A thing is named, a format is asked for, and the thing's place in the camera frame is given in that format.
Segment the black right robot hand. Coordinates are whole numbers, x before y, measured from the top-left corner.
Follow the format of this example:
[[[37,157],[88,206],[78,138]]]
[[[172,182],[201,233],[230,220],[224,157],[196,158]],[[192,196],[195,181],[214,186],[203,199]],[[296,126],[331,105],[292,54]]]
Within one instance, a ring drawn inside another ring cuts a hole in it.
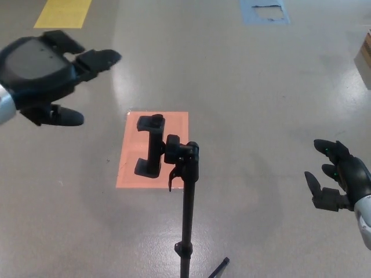
[[[304,176],[314,207],[327,211],[354,211],[358,201],[370,196],[370,171],[340,141],[315,139],[314,148],[331,161],[331,164],[322,165],[322,171],[345,192],[342,195],[337,189],[321,187],[316,177],[306,171]]]

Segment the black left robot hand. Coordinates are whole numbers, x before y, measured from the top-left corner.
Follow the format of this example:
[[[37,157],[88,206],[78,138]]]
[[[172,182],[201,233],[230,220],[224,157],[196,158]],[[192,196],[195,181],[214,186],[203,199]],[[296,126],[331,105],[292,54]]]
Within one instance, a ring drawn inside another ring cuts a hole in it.
[[[56,104],[122,56],[86,50],[62,30],[21,37],[1,49],[1,123],[21,113],[37,126],[80,126],[84,116]]]

